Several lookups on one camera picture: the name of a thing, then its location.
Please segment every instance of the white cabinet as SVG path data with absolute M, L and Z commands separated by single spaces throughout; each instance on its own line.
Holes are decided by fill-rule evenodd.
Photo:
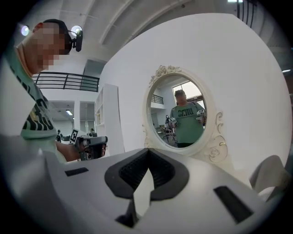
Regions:
M 107 136 L 105 156 L 124 153 L 121 131 L 118 87 L 105 84 L 95 102 L 95 128 L 98 136 Z

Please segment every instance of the oval mirror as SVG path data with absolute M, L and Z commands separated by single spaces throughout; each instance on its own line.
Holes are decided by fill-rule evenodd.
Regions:
M 204 96 L 192 81 L 170 75 L 152 93 L 153 130 L 166 144 L 185 148 L 194 144 L 206 125 Z

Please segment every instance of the ornate mirror frame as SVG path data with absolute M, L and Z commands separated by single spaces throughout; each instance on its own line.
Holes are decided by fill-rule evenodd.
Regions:
M 193 145 L 186 148 L 176 148 L 165 143 L 155 132 L 151 118 L 151 99 L 155 89 L 171 75 L 185 77 L 192 81 L 201 91 L 207 111 L 206 127 L 202 136 Z M 195 74 L 188 70 L 174 66 L 160 66 L 152 76 L 143 101 L 143 127 L 146 133 L 145 147 L 169 150 L 185 156 L 219 163 L 226 159 L 228 148 L 222 135 L 223 112 L 217 111 L 213 96 L 207 85 Z

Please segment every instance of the black railing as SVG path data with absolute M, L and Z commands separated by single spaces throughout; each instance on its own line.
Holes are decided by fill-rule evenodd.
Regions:
M 164 104 L 163 98 L 158 95 L 154 95 L 154 94 L 152 95 L 152 102 Z
M 99 78 L 64 72 L 40 72 L 33 76 L 40 89 L 68 89 L 98 92 Z

